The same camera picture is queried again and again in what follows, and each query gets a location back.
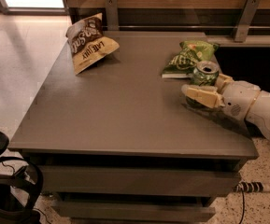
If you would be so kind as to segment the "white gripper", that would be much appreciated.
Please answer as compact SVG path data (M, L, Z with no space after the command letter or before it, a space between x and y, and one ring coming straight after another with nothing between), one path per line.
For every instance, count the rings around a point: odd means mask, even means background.
M226 116L243 120L261 89L247 81L233 81L232 77L219 74L215 83L216 87L184 84L181 91L186 97L208 108L224 106L222 111Z

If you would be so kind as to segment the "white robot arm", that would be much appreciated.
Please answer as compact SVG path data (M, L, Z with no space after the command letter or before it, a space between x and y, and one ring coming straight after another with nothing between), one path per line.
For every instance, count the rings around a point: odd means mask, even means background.
M219 74L214 86L183 85L187 98L207 108L219 108L223 114L255 125L270 141L270 92L247 81L234 81Z

